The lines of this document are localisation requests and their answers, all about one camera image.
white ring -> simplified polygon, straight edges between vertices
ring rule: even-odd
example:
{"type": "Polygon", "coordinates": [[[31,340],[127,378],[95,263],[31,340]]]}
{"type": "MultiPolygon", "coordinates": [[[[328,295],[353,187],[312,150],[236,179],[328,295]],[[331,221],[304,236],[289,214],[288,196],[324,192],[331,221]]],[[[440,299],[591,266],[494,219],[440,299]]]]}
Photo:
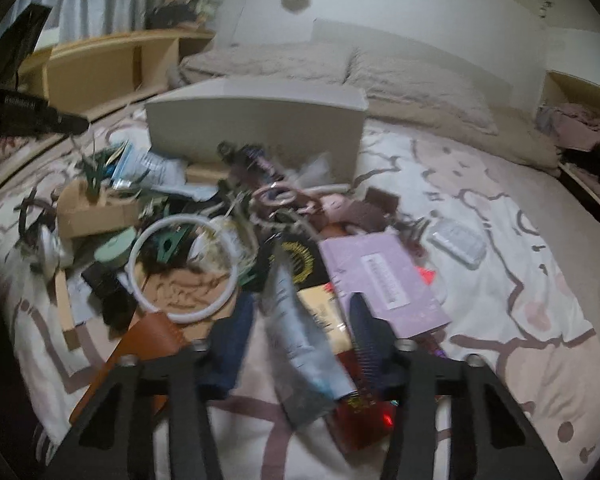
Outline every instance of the white ring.
{"type": "Polygon", "coordinates": [[[199,215],[179,214],[167,216],[167,218],[158,220],[156,223],[151,224],[138,237],[138,240],[136,240],[136,243],[131,248],[131,253],[129,254],[129,261],[126,264],[126,273],[129,276],[129,283],[131,284],[131,289],[133,291],[134,297],[136,298],[136,300],[138,300],[140,307],[142,307],[144,311],[160,312],[160,309],[157,308],[153,303],[149,302],[147,298],[145,298],[142,295],[142,291],[138,286],[138,282],[136,282],[136,274],[134,272],[134,269],[136,268],[136,260],[138,259],[138,254],[140,253],[142,245],[148,240],[149,236],[154,234],[156,231],[162,229],[163,227],[168,227],[174,224],[195,224],[211,229],[220,241],[220,245],[222,245],[224,252],[228,255],[229,260],[231,262],[231,271],[229,273],[229,279],[227,281],[226,287],[220,295],[220,297],[217,300],[215,300],[212,304],[210,304],[203,310],[199,310],[197,312],[190,312],[188,314],[173,314],[171,312],[167,313],[169,319],[171,319],[174,323],[189,324],[212,316],[218,310],[220,310],[224,306],[224,304],[229,300],[229,298],[234,293],[235,287],[238,283],[238,265],[232,257],[232,254],[234,254],[234,252],[231,251],[231,240],[222,231],[214,227],[213,224],[211,224],[207,218],[204,218],[203,216],[199,215]]]}

bed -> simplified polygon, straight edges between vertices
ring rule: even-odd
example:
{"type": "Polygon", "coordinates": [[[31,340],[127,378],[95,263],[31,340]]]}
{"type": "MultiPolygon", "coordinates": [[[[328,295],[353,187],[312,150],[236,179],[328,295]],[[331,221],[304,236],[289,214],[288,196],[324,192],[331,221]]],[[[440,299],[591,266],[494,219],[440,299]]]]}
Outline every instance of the bed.
{"type": "MultiPolygon", "coordinates": [[[[355,194],[364,196],[369,186],[398,192],[403,213],[455,218],[488,243],[487,259],[475,271],[432,251],[447,290],[443,307],[453,320],[436,333],[440,346],[455,359],[483,355],[535,425],[563,477],[585,478],[600,458],[600,224],[550,175],[555,150],[552,156],[551,146],[519,112],[496,110],[507,104],[510,88],[491,74],[426,46],[418,57],[429,64],[360,51],[344,37],[340,44],[338,38],[315,39],[209,51],[183,60],[171,80],[177,85],[257,74],[365,88],[370,117],[355,194]],[[492,90],[492,109],[476,88],[492,90]]],[[[96,124],[93,133],[99,147],[142,139],[146,130],[142,106],[135,105],[96,124]]],[[[91,143],[91,133],[79,142],[91,143]]],[[[116,345],[95,318],[78,327],[80,348],[70,351],[53,294],[16,245],[13,207],[33,186],[49,196],[73,178],[77,159],[63,142],[0,188],[0,307],[44,427],[39,444],[44,462],[116,345]]],[[[238,387],[210,407],[210,416],[227,479],[379,477],[385,442],[346,458],[322,420],[291,431],[273,390],[260,317],[238,387]]],[[[450,430],[444,400],[437,430],[435,478],[446,478],[450,430]]],[[[159,479],[169,477],[167,432],[162,421],[154,435],[159,479]]]]}

bedsheet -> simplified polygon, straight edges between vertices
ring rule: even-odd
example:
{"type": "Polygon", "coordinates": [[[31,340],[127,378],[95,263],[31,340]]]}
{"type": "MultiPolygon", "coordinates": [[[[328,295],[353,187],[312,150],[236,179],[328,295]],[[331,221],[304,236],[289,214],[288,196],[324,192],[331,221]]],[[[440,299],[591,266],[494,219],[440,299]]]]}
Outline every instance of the bedsheet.
{"type": "MultiPolygon", "coordinates": [[[[141,136],[140,115],[96,131],[96,144],[141,136]]],[[[90,139],[83,139],[87,144],[90,139]]],[[[68,417],[116,344],[102,320],[78,327],[81,348],[69,351],[54,298],[16,245],[13,207],[33,185],[48,194],[71,179],[77,155],[67,148],[41,165],[0,202],[0,305],[36,415],[54,447],[68,417]]],[[[552,250],[509,193],[475,154],[417,130],[368,121],[354,186],[400,194],[415,218],[454,218],[484,237],[488,255],[474,271],[431,246],[452,318],[440,345],[455,359],[480,353],[535,425],[565,479],[583,478],[600,455],[600,342],[582,313],[552,250]]],[[[322,420],[293,432],[272,387],[263,323],[256,317],[238,387],[210,407],[225,477],[375,479],[386,443],[344,457],[322,420]]],[[[446,478],[449,409],[438,413],[436,478],[446,478]]],[[[157,478],[168,478],[168,425],[154,437],[157,478]]]]}

orange leather case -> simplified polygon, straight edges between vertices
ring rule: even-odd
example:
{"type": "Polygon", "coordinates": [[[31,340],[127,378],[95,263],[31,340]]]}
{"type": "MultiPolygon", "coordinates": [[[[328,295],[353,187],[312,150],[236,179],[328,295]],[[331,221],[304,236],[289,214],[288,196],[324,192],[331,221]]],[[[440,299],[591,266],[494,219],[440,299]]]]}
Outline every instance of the orange leather case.
{"type": "MultiPolygon", "coordinates": [[[[169,320],[164,312],[147,314],[122,336],[113,354],[111,354],[111,357],[109,357],[87,392],[74,408],[69,417],[69,422],[71,424],[75,423],[82,409],[123,355],[135,355],[141,361],[149,361],[158,357],[174,355],[188,344],[189,342],[184,338],[182,332],[169,320]]],[[[165,396],[155,397],[156,413],[164,407],[166,401],[165,396]]]]}

spiral notebook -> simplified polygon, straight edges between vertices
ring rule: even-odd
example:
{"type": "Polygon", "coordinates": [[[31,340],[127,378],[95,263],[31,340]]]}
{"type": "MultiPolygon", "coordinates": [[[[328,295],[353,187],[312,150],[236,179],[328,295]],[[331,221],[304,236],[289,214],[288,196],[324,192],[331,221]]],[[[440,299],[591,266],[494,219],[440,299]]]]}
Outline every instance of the spiral notebook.
{"type": "Polygon", "coordinates": [[[361,292],[398,338],[451,322],[394,234],[329,238],[320,242],[320,252],[347,319],[351,295],[361,292]]]}

